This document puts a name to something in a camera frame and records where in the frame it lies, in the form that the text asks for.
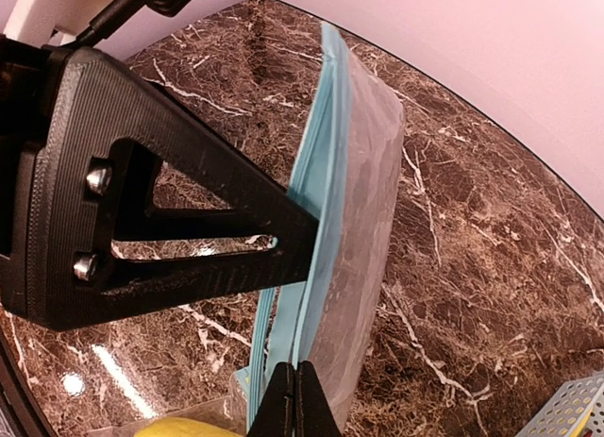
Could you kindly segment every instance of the screw head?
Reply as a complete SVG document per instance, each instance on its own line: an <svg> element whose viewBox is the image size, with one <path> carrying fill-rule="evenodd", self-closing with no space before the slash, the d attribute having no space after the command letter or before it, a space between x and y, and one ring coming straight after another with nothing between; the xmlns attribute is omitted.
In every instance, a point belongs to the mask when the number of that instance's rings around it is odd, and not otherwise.
<svg viewBox="0 0 604 437"><path fill-rule="evenodd" d="M98 256L94 254L80 255L74 264L74 274L82 281L90 281L96 273Z"/></svg>
<svg viewBox="0 0 604 437"><path fill-rule="evenodd" d="M111 183L113 171L110 166L95 166L86 176L86 183L91 192L104 195Z"/></svg>

